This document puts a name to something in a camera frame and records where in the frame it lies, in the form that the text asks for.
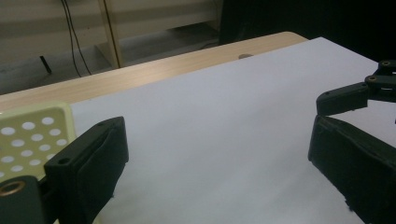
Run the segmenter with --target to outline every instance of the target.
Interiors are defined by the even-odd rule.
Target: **cabinet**
[[[219,0],[68,0],[81,47],[122,66],[119,40],[218,18]],[[70,50],[61,0],[0,2],[0,63]]]

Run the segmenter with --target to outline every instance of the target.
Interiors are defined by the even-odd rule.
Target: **white table surface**
[[[316,98],[376,63],[317,38],[72,105],[78,135],[124,116],[130,150],[103,223],[362,223],[307,159]],[[337,118],[396,145],[394,105]]]

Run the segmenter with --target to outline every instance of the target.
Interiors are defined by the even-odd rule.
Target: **perforated plate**
[[[70,107],[62,102],[0,112],[0,182],[44,176],[43,165],[76,138]]]

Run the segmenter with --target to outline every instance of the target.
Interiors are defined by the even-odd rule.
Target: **floor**
[[[127,66],[211,48],[217,44],[218,32],[204,23],[120,40],[122,56]],[[110,63],[97,47],[83,48],[81,52],[93,75],[111,70]],[[78,71],[83,77],[89,76],[76,49],[75,55]],[[73,64],[71,50],[46,55],[45,59],[51,69],[51,74],[47,72],[39,57],[0,64],[0,94],[79,78]]]

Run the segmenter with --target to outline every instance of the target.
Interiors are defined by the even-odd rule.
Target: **table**
[[[184,76],[175,66],[147,67],[152,77],[111,94],[85,82],[91,96],[72,104],[78,135],[115,116],[127,124],[131,160],[105,223],[360,223],[306,156],[316,97],[362,81],[375,62],[317,38]],[[394,145],[393,112],[370,103],[337,118]]]
[[[259,54],[304,42],[294,33],[268,35],[247,41],[203,49],[150,63],[104,72],[44,87],[0,95],[0,111],[22,105],[60,100],[69,104],[123,91],[220,63],[238,60],[241,54]]]

